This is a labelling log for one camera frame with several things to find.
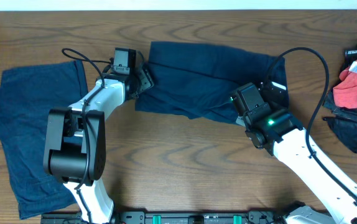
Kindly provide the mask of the navy blue shorts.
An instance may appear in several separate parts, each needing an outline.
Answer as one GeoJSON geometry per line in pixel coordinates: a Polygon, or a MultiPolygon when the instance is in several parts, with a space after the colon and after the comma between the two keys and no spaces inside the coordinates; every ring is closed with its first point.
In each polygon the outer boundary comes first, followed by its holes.
{"type": "Polygon", "coordinates": [[[224,45],[152,42],[147,65],[154,86],[139,95],[135,109],[236,124],[230,93],[259,86],[274,61],[224,45]]]}

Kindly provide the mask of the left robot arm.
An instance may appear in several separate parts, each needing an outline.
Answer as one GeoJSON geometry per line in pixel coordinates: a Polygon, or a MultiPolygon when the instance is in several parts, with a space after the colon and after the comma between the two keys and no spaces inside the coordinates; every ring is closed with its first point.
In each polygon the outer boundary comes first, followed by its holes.
{"type": "Polygon", "coordinates": [[[68,107],[49,111],[43,167],[74,196],[81,222],[114,223],[114,202],[101,178],[106,164],[105,122],[126,101],[154,86],[142,53],[116,48],[95,87],[68,107]]]}

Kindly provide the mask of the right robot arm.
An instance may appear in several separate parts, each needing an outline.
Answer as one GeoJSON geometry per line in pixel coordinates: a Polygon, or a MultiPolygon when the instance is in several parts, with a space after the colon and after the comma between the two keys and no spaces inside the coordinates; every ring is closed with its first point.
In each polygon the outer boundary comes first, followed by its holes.
{"type": "Polygon", "coordinates": [[[253,145],[296,173],[328,210],[324,214],[299,206],[283,216],[284,223],[357,223],[357,183],[315,144],[296,117],[272,107],[252,83],[235,89],[230,98],[253,145]]]}

